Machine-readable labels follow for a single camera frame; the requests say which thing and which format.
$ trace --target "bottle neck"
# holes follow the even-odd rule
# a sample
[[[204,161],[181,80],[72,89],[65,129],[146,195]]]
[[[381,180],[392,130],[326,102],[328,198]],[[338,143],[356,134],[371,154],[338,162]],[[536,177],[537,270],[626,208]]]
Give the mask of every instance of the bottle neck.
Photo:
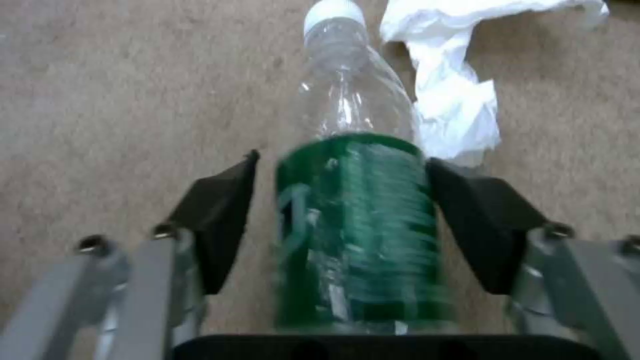
[[[351,69],[367,51],[367,30],[347,18],[325,20],[305,36],[308,60],[327,70]]]

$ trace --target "screw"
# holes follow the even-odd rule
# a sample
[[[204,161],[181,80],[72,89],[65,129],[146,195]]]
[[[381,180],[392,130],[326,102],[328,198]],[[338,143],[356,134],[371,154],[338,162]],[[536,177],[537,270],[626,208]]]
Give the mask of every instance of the screw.
[[[560,222],[548,222],[544,225],[545,237],[550,240],[569,239],[575,236],[572,227]]]
[[[103,235],[89,235],[78,242],[76,252],[101,258],[109,254],[109,242]]]
[[[620,250],[623,255],[640,255],[640,235],[627,235]]]
[[[172,222],[163,222],[161,224],[156,225],[153,230],[153,239],[167,239],[173,238],[178,239],[178,227]]]

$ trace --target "white tissue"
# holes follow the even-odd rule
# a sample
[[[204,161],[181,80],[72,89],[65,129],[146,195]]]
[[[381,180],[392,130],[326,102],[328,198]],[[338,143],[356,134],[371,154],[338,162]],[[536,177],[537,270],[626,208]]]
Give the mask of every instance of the white tissue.
[[[416,144],[427,156],[474,167],[500,143],[493,80],[465,63],[474,26],[525,11],[581,5],[587,26],[609,13],[602,0],[389,0],[380,34],[404,42],[415,67]]]

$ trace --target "gray metal arm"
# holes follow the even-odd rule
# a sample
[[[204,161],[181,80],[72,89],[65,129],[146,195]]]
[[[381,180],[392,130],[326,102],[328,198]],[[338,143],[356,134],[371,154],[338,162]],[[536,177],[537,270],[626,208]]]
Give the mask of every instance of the gray metal arm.
[[[561,224],[530,231],[508,307],[516,328],[585,343],[604,359],[640,359],[639,245],[575,240]]]
[[[112,243],[81,242],[76,255],[40,279],[0,338],[0,359],[59,360],[76,332],[104,317],[112,293],[127,277],[124,255]]]

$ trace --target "green bottle label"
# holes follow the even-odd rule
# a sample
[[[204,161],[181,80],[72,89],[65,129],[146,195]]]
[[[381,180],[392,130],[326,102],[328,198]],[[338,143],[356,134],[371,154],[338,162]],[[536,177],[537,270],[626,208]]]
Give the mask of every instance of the green bottle label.
[[[443,320],[424,158],[374,134],[303,146],[278,164],[279,327]]]

